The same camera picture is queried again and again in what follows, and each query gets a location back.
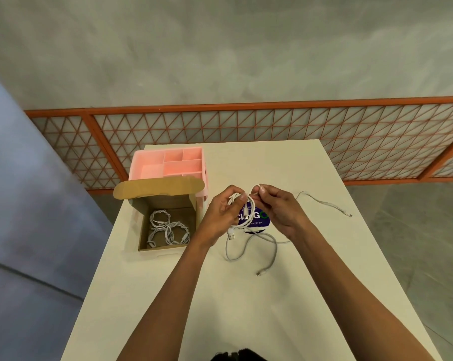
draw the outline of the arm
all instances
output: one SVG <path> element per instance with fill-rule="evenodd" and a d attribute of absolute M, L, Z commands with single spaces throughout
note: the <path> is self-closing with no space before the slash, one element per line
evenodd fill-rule
<path fill-rule="evenodd" d="M 291 193 L 255 187 L 255 204 L 290 239 L 358 361 L 432 361 L 404 325 L 355 277 Z"/>
<path fill-rule="evenodd" d="M 233 185 L 215 196 L 180 260 L 126 342 L 118 361 L 178 359 L 191 300 L 208 249 L 232 224 L 247 201 L 246 194 L 228 206 Z"/>

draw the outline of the cardboard box lid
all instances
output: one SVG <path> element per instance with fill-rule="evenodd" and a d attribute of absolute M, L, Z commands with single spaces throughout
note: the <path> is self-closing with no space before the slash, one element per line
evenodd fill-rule
<path fill-rule="evenodd" d="M 193 176 L 172 176 L 123 181 L 116 185 L 113 197 L 118 200 L 136 199 L 155 195 L 196 194 L 205 188 L 205 182 Z"/>

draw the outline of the plastic container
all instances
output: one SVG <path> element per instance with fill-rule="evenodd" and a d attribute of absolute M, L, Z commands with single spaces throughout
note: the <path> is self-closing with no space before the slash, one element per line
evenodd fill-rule
<path fill-rule="evenodd" d="M 205 182 L 197 197 L 208 197 L 208 176 L 202 147 L 136 151 L 128 180 L 191 175 Z"/>

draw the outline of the table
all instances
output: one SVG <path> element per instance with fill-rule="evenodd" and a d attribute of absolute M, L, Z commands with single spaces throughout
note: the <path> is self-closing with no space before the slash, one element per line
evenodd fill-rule
<path fill-rule="evenodd" d="M 348 218 L 307 196 L 299 199 L 350 270 L 441 360 L 320 141 L 202 146 L 210 197 L 230 184 L 249 190 L 256 183 L 267 183 L 294 194 L 307 190 L 352 213 Z M 178 254 L 149 259 L 136 250 L 141 219 L 124 201 L 63 361 L 115 360 L 178 261 Z M 285 239 L 273 225 L 267 232 L 278 241 Z M 237 238 L 229 244 L 231 255 L 245 239 Z M 279 245 L 272 269 L 257 277 L 255 272 L 270 261 L 273 245 L 252 240 L 242 259 L 230 263 L 224 259 L 225 241 L 226 235 L 210 249 L 201 270 L 180 359 L 207 360 L 219 351 L 249 347 L 269 360 L 355 360 L 291 243 Z"/>

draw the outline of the cable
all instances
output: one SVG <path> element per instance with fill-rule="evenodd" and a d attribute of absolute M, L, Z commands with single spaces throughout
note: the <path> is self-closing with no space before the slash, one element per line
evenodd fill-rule
<path fill-rule="evenodd" d="M 159 213 L 164 213 L 168 217 L 168 221 L 161 221 L 161 220 L 155 220 L 155 214 Z M 149 234 L 147 243 L 150 245 L 151 248 L 156 247 L 155 241 L 153 241 L 153 237 L 155 236 L 156 233 L 160 231 L 165 232 L 165 242 L 167 245 L 173 245 L 173 244 L 186 244 L 190 241 L 190 231 L 188 227 L 179 222 L 179 221 L 174 221 L 173 223 L 170 223 L 171 215 L 166 211 L 166 210 L 155 210 L 154 212 L 151 213 L 149 216 L 149 222 L 151 223 L 151 226 L 154 228 L 153 231 Z M 173 234 L 173 227 L 181 227 L 185 230 L 185 235 L 182 237 L 180 242 L 175 241 L 175 235 Z"/>
<path fill-rule="evenodd" d="M 341 212 L 342 214 L 348 216 L 348 217 L 352 217 L 352 214 L 349 214 L 347 213 L 345 210 L 339 208 L 337 205 L 335 204 L 332 204 L 332 203 L 329 203 L 327 201 L 322 201 L 322 200 L 317 200 L 315 199 L 312 195 L 310 195 L 307 191 L 301 191 L 297 196 L 296 196 L 296 200 L 300 197 L 301 194 L 304 194 L 304 195 L 307 195 L 307 196 L 310 196 L 312 199 L 314 199 L 317 203 L 320 203 L 322 205 L 326 205 L 326 206 L 330 206 L 332 208 L 335 208 L 337 209 L 339 212 Z M 240 194 L 238 193 L 234 193 L 233 195 L 230 196 L 230 200 L 228 202 L 228 205 L 232 204 L 233 201 L 238 197 L 240 196 Z M 245 204 L 245 206 L 243 206 L 243 214 L 245 216 L 248 216 L 248 219 L 251 219 L 249 221 L 249 224 L 246 225 L 246 223 L 248 222 L 248 220 L 242 224 L 239 224 L 239 225 L 235 225 L 235 226 L 231 226 L 228 231 L 227 231 L 227 234 L 228 234 L 228 238 L 225 242 L 225 255 L 226 255 L 226 258 L 227 258 L 227 261 L 229 262 L 234 262 L 234 261 L 237 261 L 239 260 L 240 258 L 242 258 L 242 256 L 245 254 L 245 251 L 247 249 L 247 246 L 248 246 L 248 243 L 250 242 L 250 240 L 253 238 L 253 237 L 259 237 L 267 242 L 270 242 L 270 243 L 273 243 L 275 245 L 275 250 L 274 250 L 274 253 L 273 253 L 273 257 L 272 257 L 272 260 L 271 262 L 269 263 L 269 265 L 265 268 L 262 268 L 260 269 L 259 271 L 257 271 L 256 275 L 257 276 L 261 276 L 263 275 L 264 273 L 266 273 L 272 266 L 273 266 L 273 263 L 275 262 L 275 259 L 277 257 L 277 250 L 278 250 L 278 245 L 279 244 L 285 244 L 285 243 L 290 243 L 291 241 L 285 241 L 285 242 L 277 242 L 277 240 L 275 239 L 274 236 L 272 236 L 271 234 L 269 233 L 264 233 L 264 232 L 261 232 L 261 233 L 253 233 L 250 237 L 248 237 L 247 239 L 247 242 L 245 242 L 245 246 L 243 246 L 243 250 L 242 250 L 242 253 L 240 253 L 240 255 L 236 258 L 230 258 L 229 255 L 228 255 L 228 242 L 230 242 L 231 239 L 235 239 L 235 235 L 233 234 L 233 230 L 234 228 L 239 228 L 239 229 L 245 229 L 248 225 L 250 225 L 253 221 L 253 217 L 254 217 L 254 212 L 255 212 L 255 203 L 253 201 L 253 199 L 251 198 L 250 195 L 247 196 L 247 201 L 251 203 L 252 205 L 252 210 L 250 211 L 250 213 L 248 213 L 248 207 L 247 207 L 247 204 Z"/>

